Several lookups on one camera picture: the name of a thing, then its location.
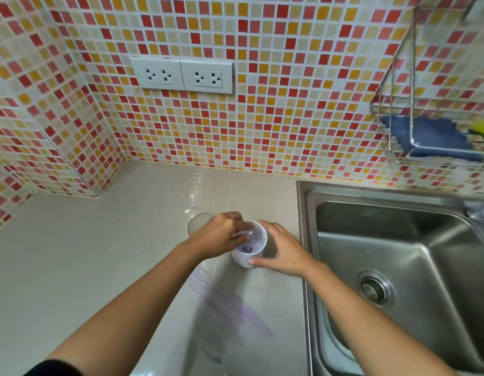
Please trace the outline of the blue cleaning cloth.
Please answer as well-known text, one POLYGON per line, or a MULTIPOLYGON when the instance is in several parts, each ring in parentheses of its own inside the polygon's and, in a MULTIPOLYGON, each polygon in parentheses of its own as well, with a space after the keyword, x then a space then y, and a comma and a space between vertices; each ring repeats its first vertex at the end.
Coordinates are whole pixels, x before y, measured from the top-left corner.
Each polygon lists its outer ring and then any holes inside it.
POLYGON ((411 143, 409 116, 383 115, 380 121, 391 129, 391 135, 395 136, 402 151, 411 157, 449 157, 477 163, 484 161, 482 155, 467 152, 473 149, 473 145, 451 119, 413 118, 412 137, 418 146, 411 143))

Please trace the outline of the person's right forearm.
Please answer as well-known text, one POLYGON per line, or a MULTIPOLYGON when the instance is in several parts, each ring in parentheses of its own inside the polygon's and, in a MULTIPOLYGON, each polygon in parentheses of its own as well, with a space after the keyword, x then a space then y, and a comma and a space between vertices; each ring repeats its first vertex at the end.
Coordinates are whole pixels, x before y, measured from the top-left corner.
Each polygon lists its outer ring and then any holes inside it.
POLYGON ((458 376, 325 264, 307 260, 302 275, 333 318, 365 376, 458 376))

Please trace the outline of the white plastic cup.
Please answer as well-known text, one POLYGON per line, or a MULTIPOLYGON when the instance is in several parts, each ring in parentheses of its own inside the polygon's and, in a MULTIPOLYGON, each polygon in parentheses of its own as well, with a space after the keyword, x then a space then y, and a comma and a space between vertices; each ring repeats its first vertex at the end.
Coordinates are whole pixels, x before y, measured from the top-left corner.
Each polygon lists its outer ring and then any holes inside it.
POLYGON ((249 235, 250 239, 232 250, 231 257, 238 266, 250 269, 253 268, 253 266, 249 264, 249 259, 263 256, 268 240, 268 234, 266 229, 259 222, 246 222, 251 225, 251 229, 248 231, 242 231, 240 234, 247 234, 249 235), (245 244, 250 244, 252 246, 252 253, 245 253, 242 251, 242 248, 245 244))

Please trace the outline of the person's right hand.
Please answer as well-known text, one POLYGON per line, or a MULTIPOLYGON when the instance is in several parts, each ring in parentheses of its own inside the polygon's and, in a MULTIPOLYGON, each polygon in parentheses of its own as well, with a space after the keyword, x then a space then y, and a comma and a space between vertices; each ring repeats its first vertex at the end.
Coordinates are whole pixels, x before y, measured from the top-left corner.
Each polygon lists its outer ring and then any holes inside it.
POLYGON ((304 278, 307 271, 318 263, 300 242, 280 224, 264 220, 259 220, 259 223, 272 236, 276 245, 276 255, 273 259, 278 260, 278 269, 271 270, 304 278))

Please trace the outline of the white double wall socket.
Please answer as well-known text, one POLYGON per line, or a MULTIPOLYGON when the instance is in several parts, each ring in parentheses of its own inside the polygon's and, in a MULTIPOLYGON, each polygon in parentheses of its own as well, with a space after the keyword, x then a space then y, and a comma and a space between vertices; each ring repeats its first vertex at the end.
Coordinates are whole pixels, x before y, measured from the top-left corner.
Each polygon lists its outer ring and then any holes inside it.
POLYGON ((186 91, 233 94, 233 61, 181 59, 181 72, 186 91))
POLYGON ((130 61, 141 88, 186 90, 180 60, 159 56, 130 56, 130 61))

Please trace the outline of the person's left forearm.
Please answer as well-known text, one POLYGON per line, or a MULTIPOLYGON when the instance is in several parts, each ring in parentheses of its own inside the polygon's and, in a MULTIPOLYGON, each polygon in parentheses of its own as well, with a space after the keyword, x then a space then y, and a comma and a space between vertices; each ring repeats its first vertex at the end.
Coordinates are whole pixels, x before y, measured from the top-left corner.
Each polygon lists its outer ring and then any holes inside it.
POLYGON ((208 252, 183 242, 64 340, 47 360, 82 376, 130 376, 183 284, 208 252))

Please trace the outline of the black sleeve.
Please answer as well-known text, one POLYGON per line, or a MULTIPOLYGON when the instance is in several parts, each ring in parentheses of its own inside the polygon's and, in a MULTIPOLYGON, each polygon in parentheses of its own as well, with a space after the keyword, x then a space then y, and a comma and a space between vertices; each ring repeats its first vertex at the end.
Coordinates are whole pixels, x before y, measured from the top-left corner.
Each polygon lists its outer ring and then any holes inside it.
POLYGON ((84 376, 76 367, 63 360, 44 360, 22 376, 84 376))

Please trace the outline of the purple-tinted clear plastic bag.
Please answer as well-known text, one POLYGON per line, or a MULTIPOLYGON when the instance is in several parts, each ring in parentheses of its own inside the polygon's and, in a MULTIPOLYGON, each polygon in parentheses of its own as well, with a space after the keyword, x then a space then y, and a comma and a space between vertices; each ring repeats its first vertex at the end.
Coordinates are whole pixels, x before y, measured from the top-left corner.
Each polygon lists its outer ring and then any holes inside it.
POLYGON ((215 365, 223 365, 250 336, 274 338, 264 320, 236 293, 215 286, 205 271, 196 269, 187 281, 199 297, 191 335, 191 348, 215 365))

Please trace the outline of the person's left hand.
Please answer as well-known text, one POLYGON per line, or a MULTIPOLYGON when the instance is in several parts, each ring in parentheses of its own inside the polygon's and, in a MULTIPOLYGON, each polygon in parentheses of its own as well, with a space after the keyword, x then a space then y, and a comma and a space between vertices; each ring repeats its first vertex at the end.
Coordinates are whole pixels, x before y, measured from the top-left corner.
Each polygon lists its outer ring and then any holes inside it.
POLYGON ((220 252, 221 217, 215 215, 205 226, 185 241, 185 246, 191 250, 200 261, 218 257, 226 252, 220 252))

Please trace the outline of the stainless steel sink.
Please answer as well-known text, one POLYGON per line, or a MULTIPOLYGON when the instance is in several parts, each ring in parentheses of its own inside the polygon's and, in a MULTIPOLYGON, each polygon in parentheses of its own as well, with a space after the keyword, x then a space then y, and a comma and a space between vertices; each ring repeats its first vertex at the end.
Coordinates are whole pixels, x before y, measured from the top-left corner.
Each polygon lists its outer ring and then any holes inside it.
POLYGON ((301 241, 314 258, 361 297, 358 274, 382 274, 395 303, 373 306, 457 371, 484 375, 484 222, 466 214, 479 203, 297 182, 301 241))

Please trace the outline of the clear drinking glass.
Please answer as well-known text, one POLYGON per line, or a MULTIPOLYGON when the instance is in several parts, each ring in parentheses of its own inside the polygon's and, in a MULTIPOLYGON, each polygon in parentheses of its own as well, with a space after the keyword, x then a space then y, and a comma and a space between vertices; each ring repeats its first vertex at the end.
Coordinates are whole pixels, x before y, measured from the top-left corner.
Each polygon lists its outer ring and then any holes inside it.
POLYGON ((196 214, 188 223, 187 231, 188 235, 191 237, 195 234, 201 227, 205 226, 215 215, 211 213, 200 213, 196 214))

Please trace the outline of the metal sink drain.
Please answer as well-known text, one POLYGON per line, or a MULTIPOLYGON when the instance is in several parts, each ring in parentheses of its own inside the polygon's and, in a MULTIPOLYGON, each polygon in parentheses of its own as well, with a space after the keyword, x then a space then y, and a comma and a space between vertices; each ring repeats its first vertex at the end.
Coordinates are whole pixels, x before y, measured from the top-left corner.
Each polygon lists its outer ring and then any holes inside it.
POLYGON ((388 309, 395 303, 392 284, 380 273, 366 270, 356 278, 358 292, 378 308, 388 309))

